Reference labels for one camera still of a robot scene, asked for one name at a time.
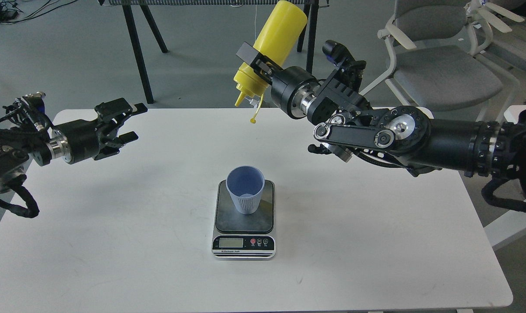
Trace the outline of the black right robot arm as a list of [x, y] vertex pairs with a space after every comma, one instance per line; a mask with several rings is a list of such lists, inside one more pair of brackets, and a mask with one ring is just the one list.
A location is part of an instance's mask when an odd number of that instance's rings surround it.
[[420, 109], [373, 109], [358, 93], [365, 61], [356, 61], [335, 41], [324, 44], [335, 70], [319, 83], [308, 71], [283, 69], [248, 43], [237, 56], [271, 86], [273, 102], [290, 118], [315, 126], [313, 154], [334, 154], [344, 162], [356, 156], [412, 176], [438, 169], [461, 170], [467, 177], [491, 176], [482, 188], [492, 206], [526, 213], [526, 110], [517, 123], [431, 119]]

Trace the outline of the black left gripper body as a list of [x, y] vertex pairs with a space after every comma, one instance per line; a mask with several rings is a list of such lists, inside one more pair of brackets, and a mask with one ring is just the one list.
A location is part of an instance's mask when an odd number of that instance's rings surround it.
[[54, 127], [50, 139], [52, 158], [62, 158], [68, 164], [86, 159], [100, 160], [117, 155], [124, 146], [118, 138], [122, 120], [75, 120]]

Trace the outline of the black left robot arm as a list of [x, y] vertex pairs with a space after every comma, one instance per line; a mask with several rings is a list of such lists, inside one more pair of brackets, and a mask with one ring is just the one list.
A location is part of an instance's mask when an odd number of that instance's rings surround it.
[[74, 164], [111, 157], [138, 139], [135, 132], [118, 135], [118, 129], [130, 117], [147, 111], [143, 103], [131, 105], [119, 98], [97, 105], [94, 120], [54, 125], [45, 113], [44, 97], [45, 93], [36, 92], [16, 98], [0, 118], [0, 208], [25, 218], [40, 212], [23, 186], [27, 178], [23, 164], [29, 158], [46, 166], [56, 158]]

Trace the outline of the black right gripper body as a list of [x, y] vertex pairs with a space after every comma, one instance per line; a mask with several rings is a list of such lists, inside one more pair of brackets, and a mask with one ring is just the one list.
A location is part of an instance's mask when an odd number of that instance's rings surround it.
[[308, 71], [298, 66], [276, 70], [271, 75], [271, 100], [292, 119], [302, 119], [302, 99], [319, 83]]

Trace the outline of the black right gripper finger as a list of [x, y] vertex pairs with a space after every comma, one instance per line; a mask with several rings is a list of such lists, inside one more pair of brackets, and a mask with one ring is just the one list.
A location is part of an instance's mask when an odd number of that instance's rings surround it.
[[285, 60], [285, 50], [283, 47], [277, 48], [274, 54], [278, 57], [278, 62], [262, 54], [247, 42], [243, 42], [236, 55], [247, 64], [248, 69], [239, 70], [240, 76], [236, 82], [242, 85], [247, 85], [249, 81], [257, 84], [284, 85], [285, 74], [281, 65]]

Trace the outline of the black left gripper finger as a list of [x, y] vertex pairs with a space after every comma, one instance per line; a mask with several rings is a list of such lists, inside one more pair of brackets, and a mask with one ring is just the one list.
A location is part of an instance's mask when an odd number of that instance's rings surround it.
[[138, 140], [139, 137], [135, 132], [124, 133], [120, 136], [109, 138], [106, 141], [106, 149], [119, 150], [124, 147], [126, 144], [131, 143], [132, 141]]
[[147, 112], [143, 103], [130, 105], [124, 98], [100, 103], [94, 107], [97, 113], [96, 131], [117, 131], [131, 116]]

